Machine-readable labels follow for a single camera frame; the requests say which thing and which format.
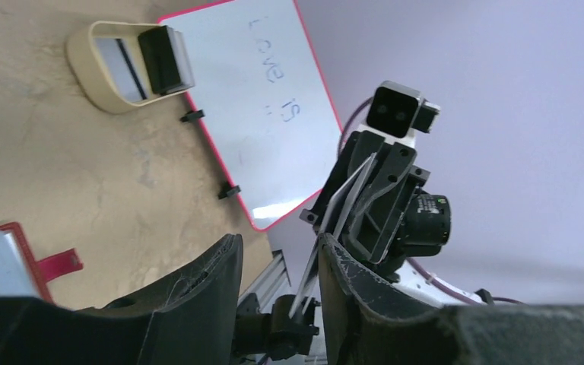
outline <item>table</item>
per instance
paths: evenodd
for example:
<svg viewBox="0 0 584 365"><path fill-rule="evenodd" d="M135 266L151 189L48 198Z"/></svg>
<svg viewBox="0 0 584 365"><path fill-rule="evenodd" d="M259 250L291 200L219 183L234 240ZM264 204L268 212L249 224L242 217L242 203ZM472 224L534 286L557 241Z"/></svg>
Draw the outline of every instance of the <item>table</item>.
<svg viewBox="0 0 584 365"><path fill-rule="evenodd" d="M171 98L123 115L86 100L64 55L92 21L150 22L200 2L0 1L0 221L37 258L75 247L84 270L49 284L57 304L102 306L193 260L225 233L245 241L243 289L270 262L198 127Z"/></svg>

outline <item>red tab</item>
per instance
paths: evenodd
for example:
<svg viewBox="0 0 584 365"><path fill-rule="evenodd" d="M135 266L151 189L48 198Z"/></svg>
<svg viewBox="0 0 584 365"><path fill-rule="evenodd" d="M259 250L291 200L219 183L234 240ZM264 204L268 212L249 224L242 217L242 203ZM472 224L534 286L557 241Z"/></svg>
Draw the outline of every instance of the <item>red tab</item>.
<svg viewBox="0 0 584 365"><path fill-rule="evenodd" d="M84 268L84 264L81 263L75 249L48 256L36 262L36 266L41 270L41 274L46 280L46 283L62 275L70 274L71 272Z"/></svg>

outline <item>beige tray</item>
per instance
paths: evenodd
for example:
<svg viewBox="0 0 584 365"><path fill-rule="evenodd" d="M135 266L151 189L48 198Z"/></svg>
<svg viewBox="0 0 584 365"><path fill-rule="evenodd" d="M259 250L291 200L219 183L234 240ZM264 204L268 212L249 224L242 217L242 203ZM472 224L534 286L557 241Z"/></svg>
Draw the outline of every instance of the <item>beige tray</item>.
<svg viewBox="0 0 584 365"><path fill-rule="evenodd" d="M115 21L97 21L79 30L66 42L66 56L81 88L88 99L100 109L113 113L126 113L158 100L182 94L185 90L168 95L153 94L147 90L148 98L141 102L127 101L118 94L108 68L95 45L95 38L121 38L125 41L129 57L136 65L138 77L149 85L149 77L140 51L138 35L145 30L159 27L159 24L130 24Z"/></svg>

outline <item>gray background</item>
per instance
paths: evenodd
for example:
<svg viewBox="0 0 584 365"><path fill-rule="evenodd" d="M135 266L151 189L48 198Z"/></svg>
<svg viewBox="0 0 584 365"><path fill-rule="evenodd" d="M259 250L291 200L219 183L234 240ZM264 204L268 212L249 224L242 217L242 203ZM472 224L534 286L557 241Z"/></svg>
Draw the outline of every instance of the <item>gray background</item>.
<svg viewBox="0 0 584 365"><path fill-rule="evenodd" d="M299 0L345 121L386 79L443 108L417 140L452 237L421 259L467 290L584 302L584 1ZM298 285L313 244L295 213L271 229Z"/></svg>

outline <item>camera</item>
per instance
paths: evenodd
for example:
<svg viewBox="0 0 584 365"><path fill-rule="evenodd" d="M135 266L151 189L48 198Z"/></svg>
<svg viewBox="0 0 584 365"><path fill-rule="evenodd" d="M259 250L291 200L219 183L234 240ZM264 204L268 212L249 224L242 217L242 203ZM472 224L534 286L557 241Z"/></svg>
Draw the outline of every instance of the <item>camera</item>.
<svg viewBox="0 0 584 365"><path fill-rule="evenodd" d="M429 133L439 113L440 107L424 99L420 91L384 81L375 91L364 124L402 139L411 129Z"/></svg>

